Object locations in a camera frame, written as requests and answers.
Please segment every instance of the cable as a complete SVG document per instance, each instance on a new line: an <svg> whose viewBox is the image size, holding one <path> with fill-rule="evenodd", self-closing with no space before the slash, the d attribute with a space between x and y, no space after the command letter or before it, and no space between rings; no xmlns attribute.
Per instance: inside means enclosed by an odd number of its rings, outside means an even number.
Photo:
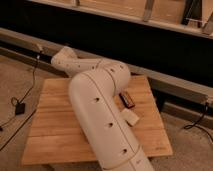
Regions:
<svg viewBox="0 0 213 171"><path fill-rule="evenodd" d="M38 63L39 63L39 59L40 59L40 54L42 53L42 51L40 51L40 53L37 55L36 57L36 62L35 62L35 65L33 67L33 72L32 72L32 86L26 91L26 93L24 94L24 96L21 98L21 100L19 100L18 98L16 97L12 97L11 98L11 104L14 106L14 107L17 107L18 105L20 105L24 100L25 98L29 95L29 93L32 91L32 89L34 88L35 86L35 72L36 72L36 69L38 67ZM13 117L11 117L8 121L6 121L5 123L1 124L0 125L0 131L3 131L3 127L6 126L7 124L9 124L14 118L16 117L16 115L14 115Z"/></svg>
<svg viewBox="0 0 213 171"><path fill-rule="evenodd" d="M21 100L17 99L16 97L12 97L11 98L11 104L16 107L18 104L21 104L24 99L29 95L29 93L31 92L31 90L34 88L35 86L35 71L38 67L38 62L39 62L39 59L40 59L40 54L38 54L37 58L36 58L36 63L34 65L34 68L33 68L33 83L32 83L32 86L28 89L28 91L25 93L25 95L21 98Z"/></svg>
<svg viewBox="0 0 213 171"><path fill-rule="evenodd" d="M189 125L184 126L183 129L189 130L189 129L192 129L193 127L196 127L198 129L200 129L201 131L205 132L209 136L209 138L211 140L211 143L213 144L213 137L212 137L212 135L206 129L204 129L204 128L200 127L200 126L197 126L197 124L199 124L203 120L203 118L205 117L205 115L207 114L207 111L209 109L209 103L205 103L204 107L205 107L204 108L204 112L201 115L201 117L198 118L198 120L196 122L194 122L193 124L189 124Z"/></svg>
<svg viewBox="0 0 213 171"><path fill-rule="evenodd" d="M0 152L7 146L7 144L16 136L19 130L27 123L27 121L34 115L36 109L28 116L28 118L21 124L21 126L15 131L15 133L7 140L7 142L0 148Z"/></svg>

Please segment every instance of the wood grain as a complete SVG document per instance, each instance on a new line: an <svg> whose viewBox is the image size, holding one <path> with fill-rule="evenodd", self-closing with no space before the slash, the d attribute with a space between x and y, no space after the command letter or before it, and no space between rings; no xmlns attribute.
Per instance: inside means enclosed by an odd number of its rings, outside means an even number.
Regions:
<svg viewBox="0 0 213 171"><path fill-rule="evenodd" d="M203 21L207 22L213 12L213 1L203 0Z"/></svg>
<svg viewBox="0 0 213 171"><path fill-rule="evenodd" d="M142 17L146 0L80 0L80 5L103 11Z"/></svg>
<svg viewBox="0 0 213 171"><path fill-rule="evenodd" d="M68 99L70 79L47 79L22 158L23 165L95 161ZM163 122L145 76L133 76L127 88L141 118L131 128L147 156L172 154ZM124 108L115 97L119 109Z"/></svg>
<svg viewBox="0 0 213 171"><path fill-rule="evenodd" d="M48 0L52 2L57 2L57 3L65 3L65 4L70 4L71 0Z"/></svg>
<svg viewBox="0 0 213 171"><path fill-rule="evenodd" d="M186 0L155 0L152 20L181 24Z"/></svg>

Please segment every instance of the screw hole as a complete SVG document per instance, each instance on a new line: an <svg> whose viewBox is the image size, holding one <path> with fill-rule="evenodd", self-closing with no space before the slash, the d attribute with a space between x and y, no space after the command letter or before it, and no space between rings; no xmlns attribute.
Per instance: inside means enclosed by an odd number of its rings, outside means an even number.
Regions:
<svg viewBox="0 0 213 171"><path fill-rule="evenodd" d="M99 100L100 100L100 98L96 97L96 98L94 99L94 102L97 103Z"/></svg>
<svg viewBox="0 0 213 171"><path fill-rule="evenodd" d="M123 149L122 154L126 154L127 153L127 149Z"/></svg>
<svg viewBox="0 0 213 171"><path fill-rule="evenodd" d="M136 164L140 164L141 160L136 161Z"/></svg>
<svg viewBox="0 0 213 171"><path fill-rule="evenodd" d="M113 126L113 123L109 123L108 127L111 128Z"/></svg>
<svg viewBox="0 0 213 171"><path fill-rule="evenodd" d="M115 72L115 70L114 70L114 69L112 69L112 68L110 69L110 71Z"/></svg>

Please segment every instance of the wooden table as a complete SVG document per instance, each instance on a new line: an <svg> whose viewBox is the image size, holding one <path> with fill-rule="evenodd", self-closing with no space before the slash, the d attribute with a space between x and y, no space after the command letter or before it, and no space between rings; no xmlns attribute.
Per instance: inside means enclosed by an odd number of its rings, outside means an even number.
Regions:
<svg viewBox="0 0 213 171"><path fill-rule="evenodd" d="M68 99L70 79L47 79L25 146L22 164L51 164L95 161L96 157L82 132ZM133 76L127 88L141 118L132 127L148 157L172 154L161 116L145 76ZM124 108L115 97L119 109Z"/></svg>

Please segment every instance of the robotic arm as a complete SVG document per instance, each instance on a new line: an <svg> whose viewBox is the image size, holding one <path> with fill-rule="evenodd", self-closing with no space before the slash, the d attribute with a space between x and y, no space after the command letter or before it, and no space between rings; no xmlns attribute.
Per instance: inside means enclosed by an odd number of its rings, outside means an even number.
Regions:
<svg viewBox="0 0 213 171"><path fill-rule="evenodd" d="M64 47L51 61L69 76L69 97L78 121L103 171L152 171L149 160L113 97L130 80L128 67L108 59L79 59Z"/></svg>

